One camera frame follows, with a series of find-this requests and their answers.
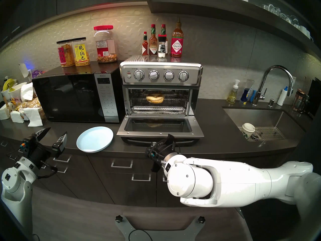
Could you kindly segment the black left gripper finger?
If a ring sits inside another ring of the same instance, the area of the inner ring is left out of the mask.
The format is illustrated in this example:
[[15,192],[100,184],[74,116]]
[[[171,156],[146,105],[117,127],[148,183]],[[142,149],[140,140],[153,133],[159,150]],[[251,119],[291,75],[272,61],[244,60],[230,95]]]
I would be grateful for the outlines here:
[[51,128],[45,128],[35,133],[36,140],[42,140]]
[[61,137],[58,138],[57,142],[52,145],[52,157],[58,158],[63,151],[65,150],[65,146],[67,143],[67,132],[65,132]]

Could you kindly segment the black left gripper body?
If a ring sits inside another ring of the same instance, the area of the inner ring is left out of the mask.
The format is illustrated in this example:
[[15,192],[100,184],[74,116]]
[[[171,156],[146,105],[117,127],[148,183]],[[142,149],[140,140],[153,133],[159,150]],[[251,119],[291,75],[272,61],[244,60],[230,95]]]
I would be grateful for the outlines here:
[[35,166],[42,166],[50,157],[57,157],[58,150],[47,148],[40,143],[45,134],[32,134],[22,140],[22,157],[30,160]]

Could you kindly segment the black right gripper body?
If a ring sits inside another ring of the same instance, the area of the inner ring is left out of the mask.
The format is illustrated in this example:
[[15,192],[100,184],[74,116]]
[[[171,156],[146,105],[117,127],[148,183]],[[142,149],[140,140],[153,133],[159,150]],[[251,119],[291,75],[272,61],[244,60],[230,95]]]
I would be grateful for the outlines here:
[[166,156],[176,153],[176,142],[174,139],[163,139],[154,146],[148,147],[145,151],[145,157],[152,160],[155,166],[164,164]]

